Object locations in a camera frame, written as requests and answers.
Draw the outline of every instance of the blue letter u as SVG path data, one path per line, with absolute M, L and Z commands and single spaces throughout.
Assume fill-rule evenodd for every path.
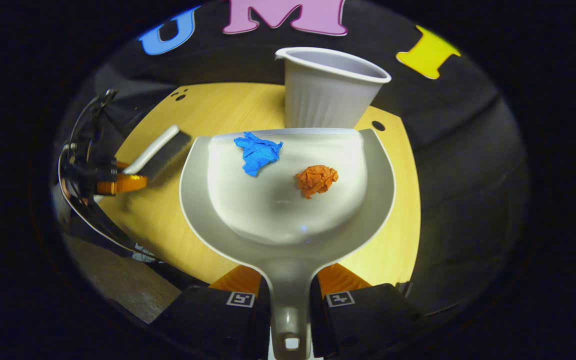
M 172 39 L 162 41 L 160 38 L 160 29 L 164 26 L 163 23 L 141 35 L 139 40 L 146 54 L 161 55 L 167 53 L 190 39 L 195 31 L 195 10 L 197 9 L 199 6 L 188 9 L 170 19 L 176 21 L 176 35 Z

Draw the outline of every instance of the crumpled paper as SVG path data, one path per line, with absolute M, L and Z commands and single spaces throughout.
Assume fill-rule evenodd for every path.
M 329 191 L 333 182 L 339 178 L 339 174 L 332 167 L 324 165 L 308 166 L 302 173 L 295 175 L 297 185 L 306 199 L 311 199 L 315 193 L 325 193 Z
M 260 139 L 247 131 L 244 132 L 244 137 L 237 137 L 234 141 L 244 150 L 243 157 L 246 164 L 243 169 L 250 176 L 257 176 L 259 169 L 263 166 L 279 160 L 279 149 L 284 145 L 283 141 L 277 144 Z

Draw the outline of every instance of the black background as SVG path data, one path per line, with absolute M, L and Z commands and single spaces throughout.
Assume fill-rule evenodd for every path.
M 0 3 L 0 358 L 190 358 L 64 271 L 71 260 L 45 184 L 78 82 L 126 39 L 197 4 Z M 384 4 L 433 25 L 496 81 L 528 147 L 534 190 L 507 270 L 402 358 L 576 359 L 576 2 Z

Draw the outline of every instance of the blue crumpled paper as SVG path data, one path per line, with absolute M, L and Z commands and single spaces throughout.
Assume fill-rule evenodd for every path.
M 257 172 L 263 166 L 279 160 L 279 149 L 284 145 L 283 141 L 276 144 L 272 141 L 260 139 L 253 135 L 252 132 L 246 131 L 244 132 L 244 137 L 237 137 L 234 141 L 238 147 L 244 150 L 246 164 L 243 169 L 250 176 L 257 176 Z

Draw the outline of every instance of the orange crumpled paper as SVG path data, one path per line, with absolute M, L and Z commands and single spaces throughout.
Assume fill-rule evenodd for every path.
M 332 167 L 324 165 L 308 166 L 302 173 L 295 175 L 297 185 L 306 199 L 311 199 L 315 193 L 325 193 L 339 178 L 339 174 Z

